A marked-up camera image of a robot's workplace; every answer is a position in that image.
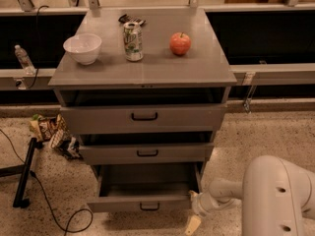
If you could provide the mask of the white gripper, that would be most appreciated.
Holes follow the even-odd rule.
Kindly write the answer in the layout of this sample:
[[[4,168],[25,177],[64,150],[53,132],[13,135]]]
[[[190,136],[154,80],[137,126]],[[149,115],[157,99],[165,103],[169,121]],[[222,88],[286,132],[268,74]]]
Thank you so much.
[[[201,195],[193,190],[190,190],[189,194],[191,200],[191,208],[196,215],[191,215],[188,218],[185,228],[186,236],[192,236],[202,222],[200,217],[205,218],[208,215],[207,211],[201,205]]]

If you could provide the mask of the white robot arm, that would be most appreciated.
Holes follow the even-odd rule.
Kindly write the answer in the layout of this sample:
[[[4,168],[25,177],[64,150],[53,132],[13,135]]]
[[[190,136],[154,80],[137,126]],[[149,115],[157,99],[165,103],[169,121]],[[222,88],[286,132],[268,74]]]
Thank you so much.
[[[243,180],[216,179],[207,191],[190,193],[194,214],[185,234],[213,210],[242,206],[242,236],[305,236],[303,219],[315,219],[315,173],[282,158],[251,161]]]

